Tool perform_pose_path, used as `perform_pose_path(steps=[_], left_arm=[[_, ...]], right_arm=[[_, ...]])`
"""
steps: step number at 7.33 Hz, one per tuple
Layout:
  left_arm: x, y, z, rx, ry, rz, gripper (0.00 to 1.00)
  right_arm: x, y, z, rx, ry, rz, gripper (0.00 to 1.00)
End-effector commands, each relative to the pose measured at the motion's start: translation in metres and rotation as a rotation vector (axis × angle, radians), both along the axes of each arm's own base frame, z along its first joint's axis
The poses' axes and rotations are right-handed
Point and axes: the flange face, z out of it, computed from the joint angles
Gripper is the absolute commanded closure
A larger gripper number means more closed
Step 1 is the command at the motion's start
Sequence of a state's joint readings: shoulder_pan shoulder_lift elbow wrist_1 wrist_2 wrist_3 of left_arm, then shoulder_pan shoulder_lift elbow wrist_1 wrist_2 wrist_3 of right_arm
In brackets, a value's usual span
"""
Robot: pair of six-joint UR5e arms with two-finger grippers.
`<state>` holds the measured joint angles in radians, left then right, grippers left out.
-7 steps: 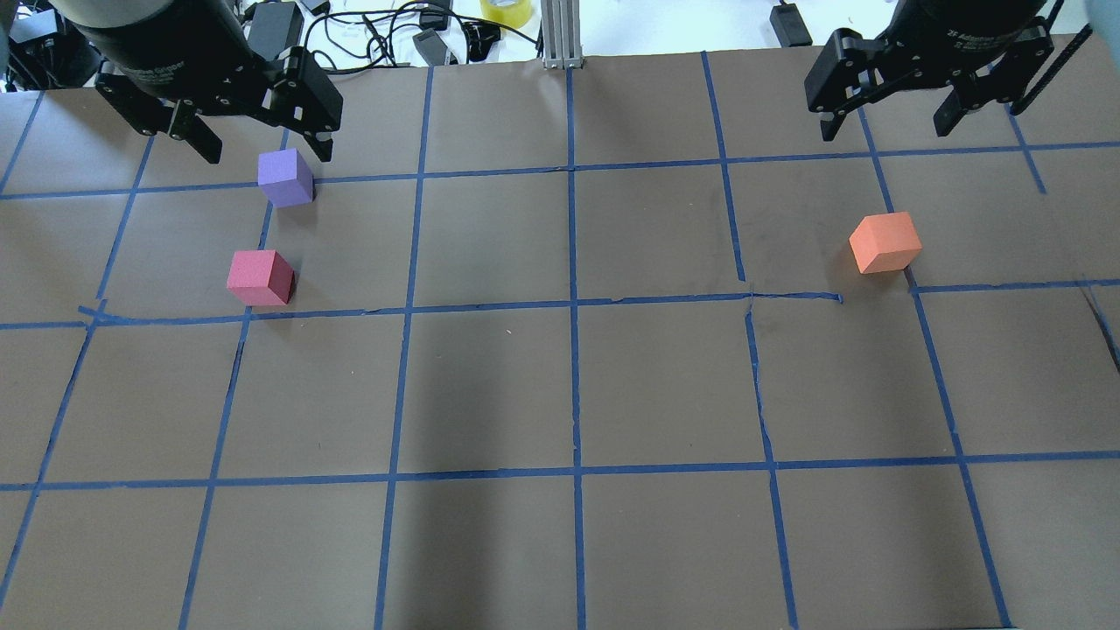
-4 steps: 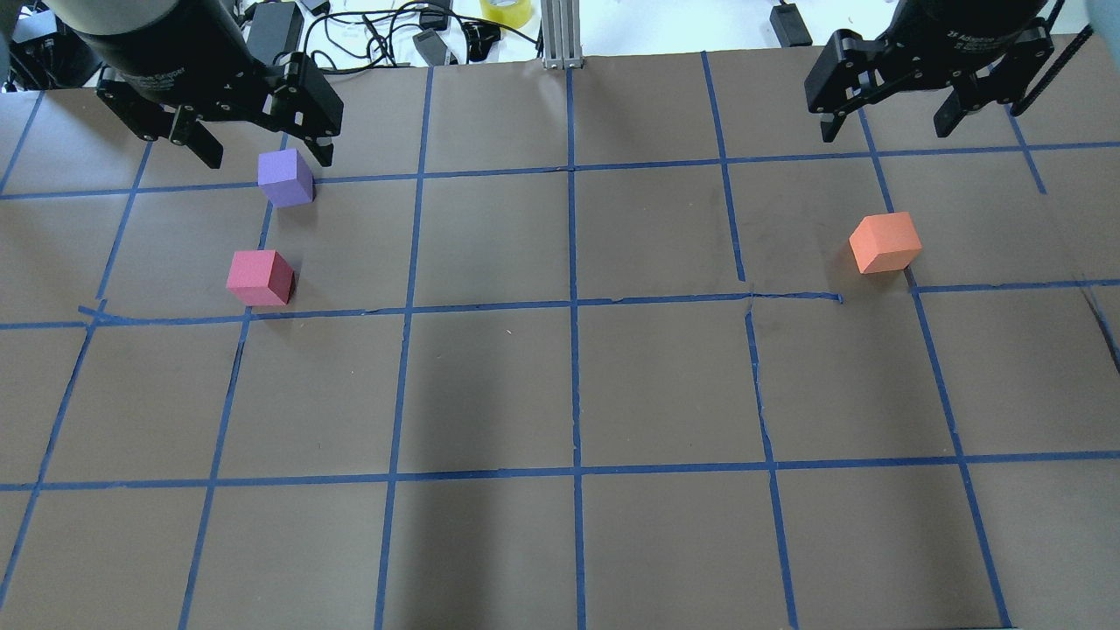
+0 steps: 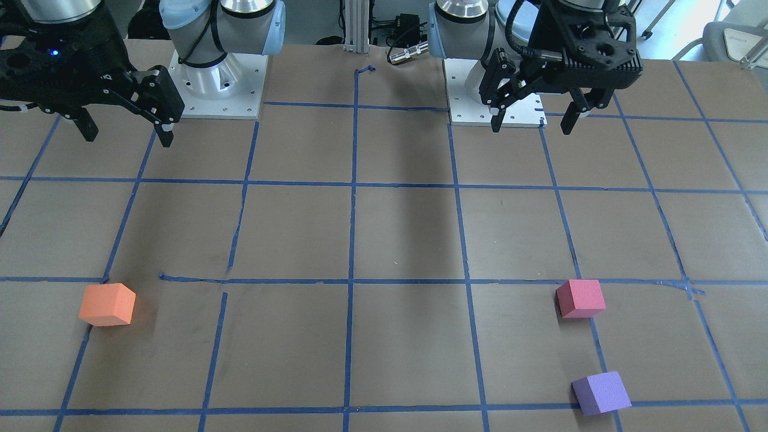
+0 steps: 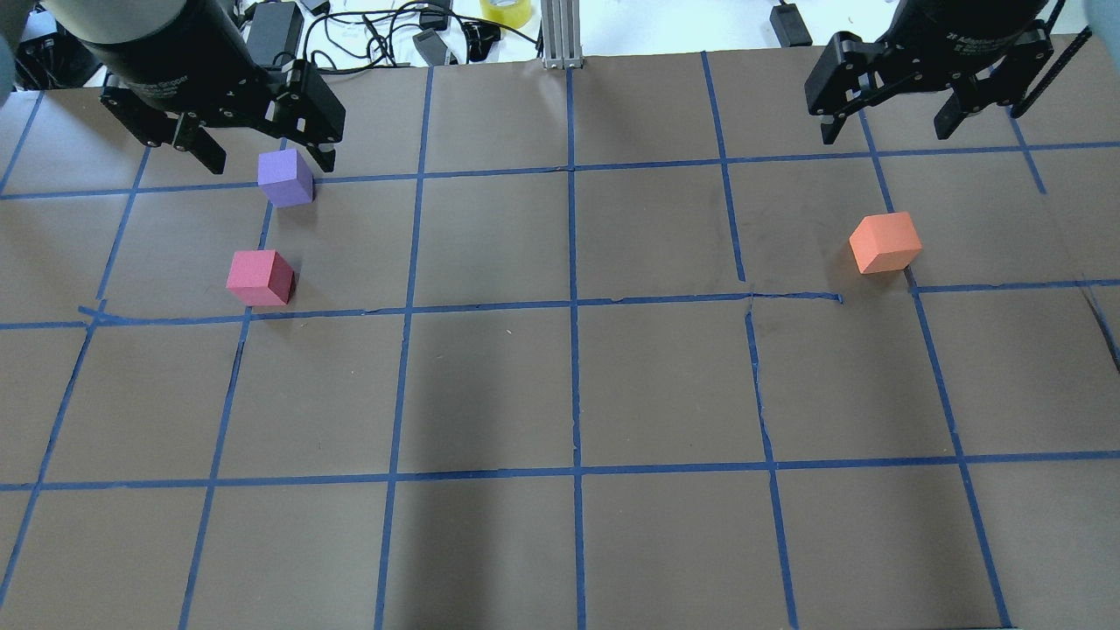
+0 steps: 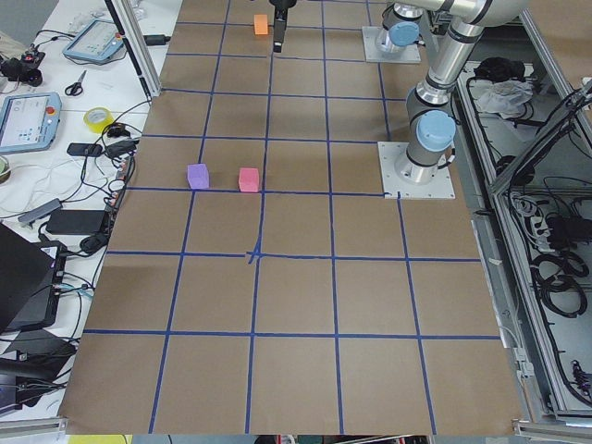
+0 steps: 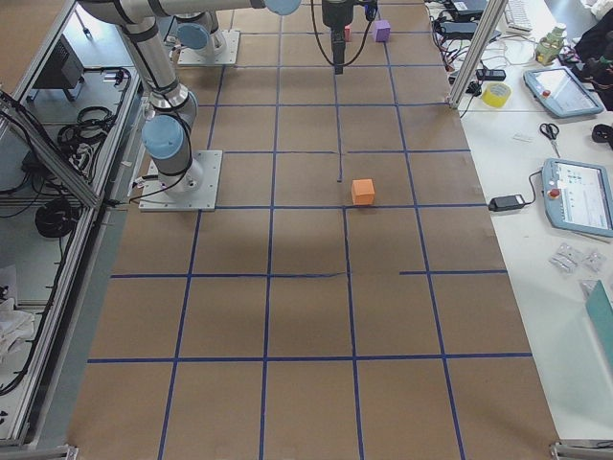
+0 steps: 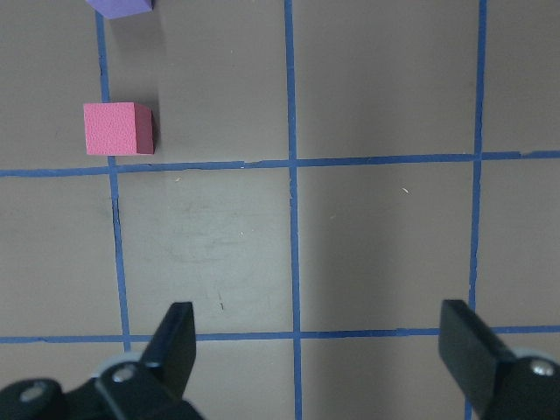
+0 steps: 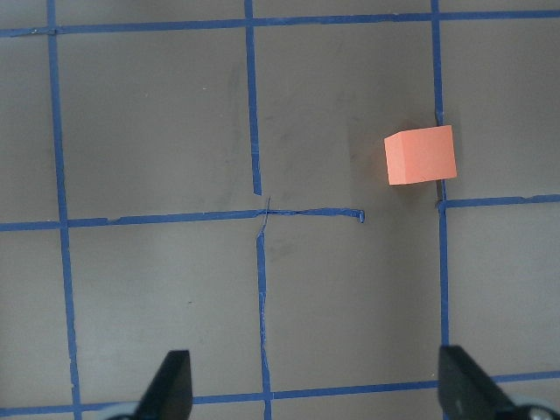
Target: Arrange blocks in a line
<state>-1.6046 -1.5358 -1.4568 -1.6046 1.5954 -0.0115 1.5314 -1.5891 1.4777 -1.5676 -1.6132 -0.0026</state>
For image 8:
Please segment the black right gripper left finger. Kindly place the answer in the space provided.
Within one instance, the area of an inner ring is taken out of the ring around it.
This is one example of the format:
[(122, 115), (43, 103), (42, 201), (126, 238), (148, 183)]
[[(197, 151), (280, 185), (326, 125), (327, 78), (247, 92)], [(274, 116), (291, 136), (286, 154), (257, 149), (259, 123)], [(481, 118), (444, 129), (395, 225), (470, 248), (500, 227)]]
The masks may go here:
[(184, 419), (193, 409), (190, 352), (170, 351), (136, 407), (136, 419)]

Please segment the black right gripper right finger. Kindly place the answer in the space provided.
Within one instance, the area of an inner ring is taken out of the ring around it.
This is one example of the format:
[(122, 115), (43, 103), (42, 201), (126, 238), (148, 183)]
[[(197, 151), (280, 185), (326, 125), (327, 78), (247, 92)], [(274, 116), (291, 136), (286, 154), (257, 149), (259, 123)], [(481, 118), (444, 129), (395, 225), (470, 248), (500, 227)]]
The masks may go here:
[(438, 350), (437, 399), (448, 419), (512, 419), (512, 400), (461, 346)]

